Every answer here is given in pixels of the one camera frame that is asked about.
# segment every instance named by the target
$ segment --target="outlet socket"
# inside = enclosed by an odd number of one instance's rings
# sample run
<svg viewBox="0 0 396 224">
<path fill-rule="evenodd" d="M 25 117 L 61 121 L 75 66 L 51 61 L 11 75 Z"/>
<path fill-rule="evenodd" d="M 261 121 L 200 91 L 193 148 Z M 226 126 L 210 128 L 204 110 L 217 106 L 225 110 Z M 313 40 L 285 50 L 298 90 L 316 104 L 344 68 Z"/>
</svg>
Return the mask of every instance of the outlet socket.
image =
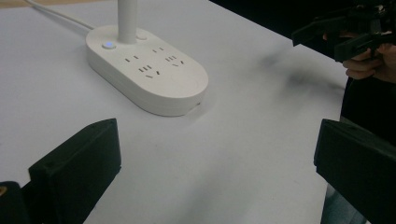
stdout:
<svg viewBox="0 0 396 224">
<path fill-rule="evenodd" d="M 89 65 L 142 109 L 182 116 L 201 103 L 208 76 L 194 59 L 159 37 L 136 29 L 135 44 L 118 40 L 118 26 L 91 30 L 86 38 Z"/>
</svg>

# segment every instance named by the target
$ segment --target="white cable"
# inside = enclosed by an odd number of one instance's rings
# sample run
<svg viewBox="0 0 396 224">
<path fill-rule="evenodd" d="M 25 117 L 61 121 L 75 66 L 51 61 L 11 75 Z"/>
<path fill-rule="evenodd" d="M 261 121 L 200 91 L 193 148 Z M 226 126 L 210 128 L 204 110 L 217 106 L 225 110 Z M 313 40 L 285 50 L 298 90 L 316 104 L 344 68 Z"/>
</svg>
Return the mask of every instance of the white cable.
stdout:
<svg viewBox="0 0 396 224">
<path fill-rule="evenodd" d="M 40 10 L 44 10 L 44 11 L 48 11 L 48 12 L 50 12 L 50 13 L 56 14 L 56 15 L 58 15 L 58 16 L 61 16 L 61 17 L 63 17 L 63 18 L 66 18 L 66 19 L 68 19 L 68 20 L 70 20 L 70 21 L 76 22 L 76 23 L 78 23 L 78 24 L 80 24 L 80 25 L 82 25 L 82 26 L 85 26 L 85 27 L 87 27 L 87 28 L 90 29 L 90 30 L 93 30 L 93 29 L 94 29 L 93 26 L 91 26 L 91 25 L 85 23 L 84 21 L 78 20 L 78 19 L 76 19 L 76 18 L 73 18 L 73 17 L 71 17 L 71 16 L 68 16 L 68 15 L 66 15 L 66 14 L 63 14 L 62 12 L 53 10 L 53 9 L 51 9 L 51 8 L 44 7 L 43 5 L 40 5 L 40 4 L 38 4 L 37 2 L 35 2 L 35 1 L 33 1 L 33 0 L 24 0 L 24 1 L 27 2 L 27 3 L 29 3 L 30 5 L 32 5 L 33 7 L 40 9 Z"/>
</svg>

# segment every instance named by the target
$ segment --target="person's hand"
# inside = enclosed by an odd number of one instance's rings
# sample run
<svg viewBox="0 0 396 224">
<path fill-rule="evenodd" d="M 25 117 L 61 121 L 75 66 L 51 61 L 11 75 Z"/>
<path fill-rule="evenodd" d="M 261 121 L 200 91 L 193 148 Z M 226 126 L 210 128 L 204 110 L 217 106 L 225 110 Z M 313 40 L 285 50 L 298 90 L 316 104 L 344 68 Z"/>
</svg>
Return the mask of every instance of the person's hand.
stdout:
<svg viewBox="0 0 396 224">
<path fill-rule="evenodd" d="M 371 59 L 368 49 L 352 59 L 343 62 L 346 75 L 354 79 L 376 77 L 380 80 L 396 83 L 396 46 L 382 44 L 375 53 L 375 59 Z"/>
</svg>

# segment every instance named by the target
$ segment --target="power switch button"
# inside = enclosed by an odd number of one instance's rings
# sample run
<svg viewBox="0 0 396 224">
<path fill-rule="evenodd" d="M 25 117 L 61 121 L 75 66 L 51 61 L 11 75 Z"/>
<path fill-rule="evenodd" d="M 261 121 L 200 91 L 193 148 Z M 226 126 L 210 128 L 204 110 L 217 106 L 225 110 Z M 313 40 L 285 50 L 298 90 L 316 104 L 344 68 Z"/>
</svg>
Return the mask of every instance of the power switch button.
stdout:
<svg viewBox="0 0 396 224">
<path fill-rule="evenodd" d="M 113 42 L 107 41 L 106 43 L 102 44 L 102 48 L 104 49 L 114 49 L 116 45 Z"/>
</svg>

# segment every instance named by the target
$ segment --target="white table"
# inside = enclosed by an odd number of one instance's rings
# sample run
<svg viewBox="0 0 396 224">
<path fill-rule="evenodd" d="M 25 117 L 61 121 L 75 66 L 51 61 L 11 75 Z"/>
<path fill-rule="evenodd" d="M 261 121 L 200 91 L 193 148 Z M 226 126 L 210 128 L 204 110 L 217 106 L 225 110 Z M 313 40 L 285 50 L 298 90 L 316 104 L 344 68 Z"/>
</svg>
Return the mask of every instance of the white table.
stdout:
<svg viewBox="0 0 396 224">
<path fill-rule="evenodd" d="M 95 26 L 117 2 L 53 7 Z M 0 10 L 0 181 L 83 127 L 119 124 L 122 169 L 86 223 L 318 224 L 326 182 L 313 164 L 322 119 L 338 119 L 340 63 L 206 0 L 139 1 L 138 25 L 209 75 L 189 114 L 147 113 L 87 64 L 78 25 Z"/>
</svg>

